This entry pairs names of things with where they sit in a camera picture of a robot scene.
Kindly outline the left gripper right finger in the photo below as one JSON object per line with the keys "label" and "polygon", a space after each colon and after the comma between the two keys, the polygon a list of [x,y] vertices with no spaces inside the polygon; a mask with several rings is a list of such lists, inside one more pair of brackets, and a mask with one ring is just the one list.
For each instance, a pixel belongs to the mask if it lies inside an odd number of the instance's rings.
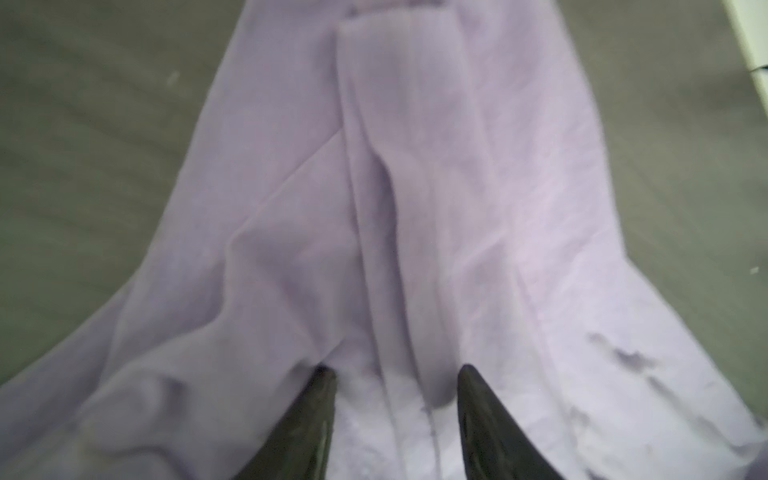
{"label": "left gripper right finger", "polygon": [[470,364],[458,373],[457,407],[469,480],[562,480]]}

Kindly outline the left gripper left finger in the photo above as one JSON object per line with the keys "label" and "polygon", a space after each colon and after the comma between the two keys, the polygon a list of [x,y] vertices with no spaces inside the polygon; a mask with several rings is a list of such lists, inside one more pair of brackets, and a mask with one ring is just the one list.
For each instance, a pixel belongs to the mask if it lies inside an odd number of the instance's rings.
{"label": "left gripper left finger", "polygon": [[325,479],[333,436],[336,392],[335,372],[325,366],[318,367],[264,445],[235,477],[256,480]]}

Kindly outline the purple t-shirt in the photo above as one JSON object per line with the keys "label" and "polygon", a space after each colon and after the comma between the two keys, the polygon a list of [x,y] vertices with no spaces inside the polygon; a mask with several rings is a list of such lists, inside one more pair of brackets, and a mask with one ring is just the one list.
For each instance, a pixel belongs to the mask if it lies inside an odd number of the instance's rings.
{"label": "purple t-shirt", "polygon": [[325,366],[325,479],[468,479],[474,366],[562,479],[763,479],[629,261],[551,1],[249,1],[137,271],[1,389],[5,479],[237,479]]}

